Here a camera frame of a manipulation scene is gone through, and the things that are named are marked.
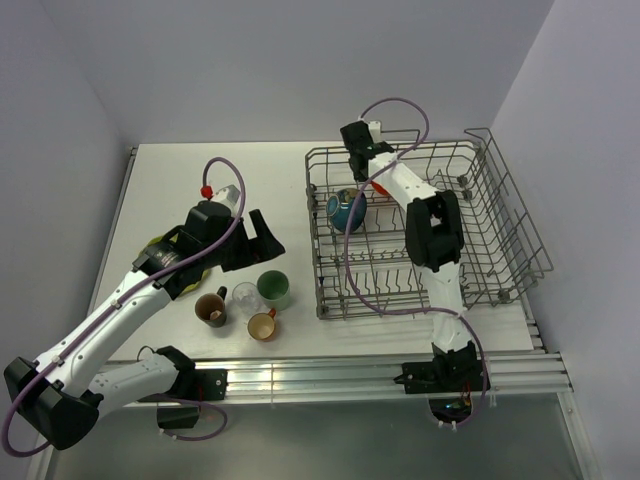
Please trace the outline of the orange bowl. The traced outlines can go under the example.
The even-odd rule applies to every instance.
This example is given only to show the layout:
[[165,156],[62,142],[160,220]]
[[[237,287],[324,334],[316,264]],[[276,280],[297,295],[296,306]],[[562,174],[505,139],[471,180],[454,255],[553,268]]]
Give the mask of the orange bowl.
[[372,182],[371,182],[371,186],[372,186],[372,187],[374,188],[374,190],[375,190],[377,193],[379,193],[380,195],[383,195],[383,196],[388,196],[388,195],[389,195],[388,191],[387,191],[385,188],[383,188],[380,184],[378,184],[378,183],[376,183],[376,182],[372,181]]

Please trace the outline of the mint green cup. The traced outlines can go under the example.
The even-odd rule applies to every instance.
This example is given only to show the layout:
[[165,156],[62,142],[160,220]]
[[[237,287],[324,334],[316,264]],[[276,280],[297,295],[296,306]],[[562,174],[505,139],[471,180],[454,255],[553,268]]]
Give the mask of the mint green cup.
[[289,307],[290,283],[283,272],[278,270],[264,272],[259,276],[256,287],[263,303],[270,309],[281,311]]

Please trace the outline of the blue bowl beige inside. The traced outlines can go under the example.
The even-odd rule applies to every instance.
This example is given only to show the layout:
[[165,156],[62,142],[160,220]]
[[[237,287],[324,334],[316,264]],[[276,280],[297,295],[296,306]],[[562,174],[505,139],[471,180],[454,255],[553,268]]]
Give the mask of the blue bowl beige inside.
[[358,189],[346,188],[334,191],[329,196],[325,210],[329,223],[335,230],[341,233],[346,231],[351,212],[353,212],[353,218],[350,232],[355,232],[362,225],[367,212],[367,202],[365,196],[362,196],[356,208],[353,208],[358,193]]

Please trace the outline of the clear drinking glass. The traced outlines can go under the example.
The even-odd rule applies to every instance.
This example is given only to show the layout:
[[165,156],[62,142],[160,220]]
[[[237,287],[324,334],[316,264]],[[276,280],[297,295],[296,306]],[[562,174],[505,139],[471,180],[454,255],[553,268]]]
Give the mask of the clear drinking glass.
[[251,282],[242,282],[232,291],[233,304],[244,314],[252,316],[262,309],[262,301],[257,287]]

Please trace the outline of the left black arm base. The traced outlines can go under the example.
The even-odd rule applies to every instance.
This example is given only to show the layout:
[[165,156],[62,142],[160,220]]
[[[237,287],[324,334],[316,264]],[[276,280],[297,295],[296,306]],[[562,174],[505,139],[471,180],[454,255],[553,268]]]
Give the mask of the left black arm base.
[[194,369],[178,374],[171,388],[149,395],[143,401],[160,401],[164,397],[191,401],[223,400],[227,389],[226,369]]

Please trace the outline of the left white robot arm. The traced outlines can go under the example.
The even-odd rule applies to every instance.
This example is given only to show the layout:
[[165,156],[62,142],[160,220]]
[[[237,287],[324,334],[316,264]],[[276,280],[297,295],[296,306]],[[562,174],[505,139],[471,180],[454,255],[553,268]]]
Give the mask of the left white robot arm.
[[71,334],[37,359],[18,357],[5,368],[10,415],[22,416],[47,445],[65,450],[100,419],[140,399],[201,407],[195,363],[173,346],[109,373],[101,368],[204,272],[214,267],[239,270],[284,254],[261,212],[252,210],[249,216],[254,237],[247,235],[240,211],[203,200],[184,224],[147,245],[117,289]]

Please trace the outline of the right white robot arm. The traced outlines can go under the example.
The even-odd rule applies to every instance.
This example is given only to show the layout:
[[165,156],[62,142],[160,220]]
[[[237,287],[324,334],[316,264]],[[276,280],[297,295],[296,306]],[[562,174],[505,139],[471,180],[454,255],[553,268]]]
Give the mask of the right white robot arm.
[[361,188],[376,183],[405,214],[404,241],[414,267],[422,274],[432,313],[433,378],[443,389],[462,383],[467,369],[487,371],[481,342],[464,318],[460,261],[464,234],[456,194],[423,180],[384,141],[378,122],[359,119],[340,129],[349,166]]

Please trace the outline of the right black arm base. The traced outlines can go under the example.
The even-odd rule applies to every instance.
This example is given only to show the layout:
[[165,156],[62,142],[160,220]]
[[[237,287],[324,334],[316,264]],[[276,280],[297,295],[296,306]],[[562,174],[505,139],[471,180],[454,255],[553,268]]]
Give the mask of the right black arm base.
[[453,368],[436,361],[406,362],[401,365],[401,373],[393,381],[401,385],[408,395],[482,392],[491,388],[479,361],[471,366],[458,365]]

